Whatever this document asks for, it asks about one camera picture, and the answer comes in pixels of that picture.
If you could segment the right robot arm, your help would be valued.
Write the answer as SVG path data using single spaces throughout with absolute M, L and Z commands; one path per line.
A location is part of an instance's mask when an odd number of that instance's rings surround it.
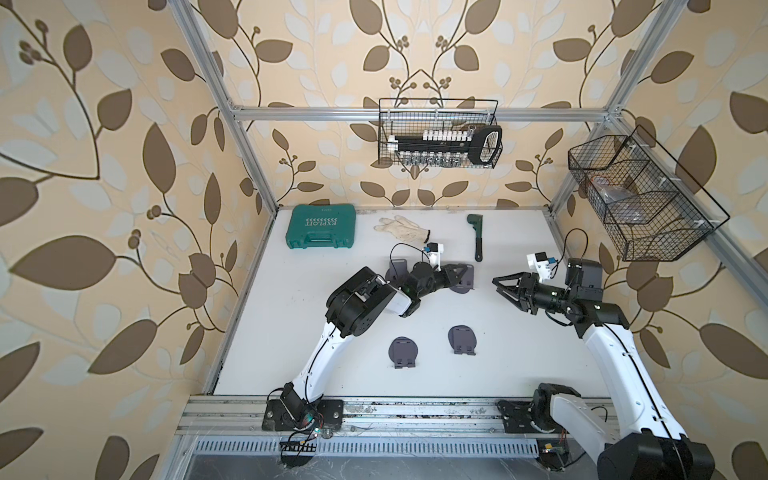
M 564 287 L 544 284 L 538 269 L 496 277 L 497 292 L 519 310 L 544 312 L 574 328 L 596 361 L 618 425 L 587 406 L 573 388 L 542 383 L 530 402 L 500 400 L 507 432 L 570 434 L 601 479 L 709 479 L 715 461 L 692 441 L 661 398 L 639 357 L 622 309 L 603 300 L 603 270 L 591 260 L 568 263 Z

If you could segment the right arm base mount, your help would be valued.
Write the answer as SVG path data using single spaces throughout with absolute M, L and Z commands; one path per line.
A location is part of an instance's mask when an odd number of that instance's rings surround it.
M 559 434 L 564 427 L 551 415 L 551 407 L 556 399 L 581 401 L 580 397 L 571 395 L 555 395 L 549 400 L 538 401 L 497 401 L 496 407 L 502 416 L 504 431 L 508 434 Z

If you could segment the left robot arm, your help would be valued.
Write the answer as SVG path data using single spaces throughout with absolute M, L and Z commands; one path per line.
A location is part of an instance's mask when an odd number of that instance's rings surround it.
M 326 325 L 300 373 L 281 390 L 279 401 L 288 417 L 303 428 L 319 418 L 315 405 L 324 395 L 331 373 L 347 344 L 363 335 L 383 313 L 406 318 L 423 297 L 460 285 L 473 275 L 469 264 L 434 266 L 419 261 L 412 268 L 393 262 L 385 277 L 361 268 L 326 301 Z

